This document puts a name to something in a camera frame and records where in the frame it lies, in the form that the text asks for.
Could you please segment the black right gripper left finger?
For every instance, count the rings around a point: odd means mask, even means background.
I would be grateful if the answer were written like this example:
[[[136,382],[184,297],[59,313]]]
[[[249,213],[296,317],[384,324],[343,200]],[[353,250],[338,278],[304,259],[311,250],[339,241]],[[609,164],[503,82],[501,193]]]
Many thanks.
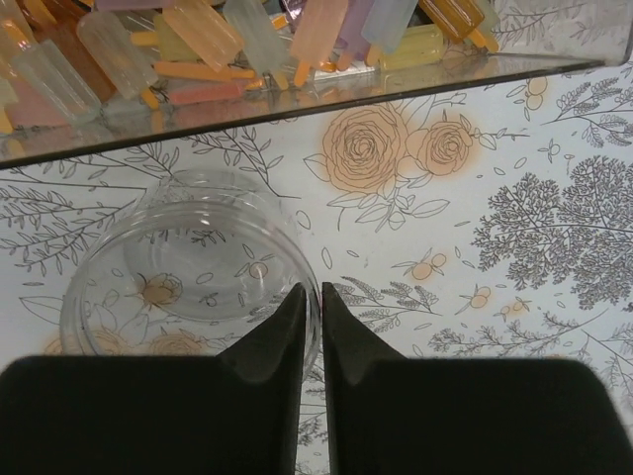
[[[306,291],[215,356],[29,356],[1,375],[5,474],[291,474]]]

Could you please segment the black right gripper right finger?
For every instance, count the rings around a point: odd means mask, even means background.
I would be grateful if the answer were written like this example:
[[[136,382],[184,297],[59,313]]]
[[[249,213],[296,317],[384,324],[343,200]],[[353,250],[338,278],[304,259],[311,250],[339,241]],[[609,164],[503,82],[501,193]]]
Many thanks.
[[[334,474],[614,474],[618,416],[563,358],[407,358],[322,286]]]

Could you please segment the clear plastic jar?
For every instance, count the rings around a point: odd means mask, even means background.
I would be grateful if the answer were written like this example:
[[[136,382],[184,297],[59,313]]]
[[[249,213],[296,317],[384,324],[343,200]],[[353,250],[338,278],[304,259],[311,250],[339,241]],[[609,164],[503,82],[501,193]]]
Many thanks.
[[[60,311],[65,354],[216,355],[306,293],[303,367],[320,340],[317,279],[283,200],[246,175],[174,172],[78,265]]]

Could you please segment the clear acrylic candy organizer box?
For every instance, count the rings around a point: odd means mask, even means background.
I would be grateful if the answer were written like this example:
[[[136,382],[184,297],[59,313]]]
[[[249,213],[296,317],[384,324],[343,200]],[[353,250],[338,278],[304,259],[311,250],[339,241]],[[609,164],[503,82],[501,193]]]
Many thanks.
[[[413,1],[304,1],[277,27],[257,1],[158,11],[1,5],[1,164],[624,63],[628,1],[462,1],[452,27]]]

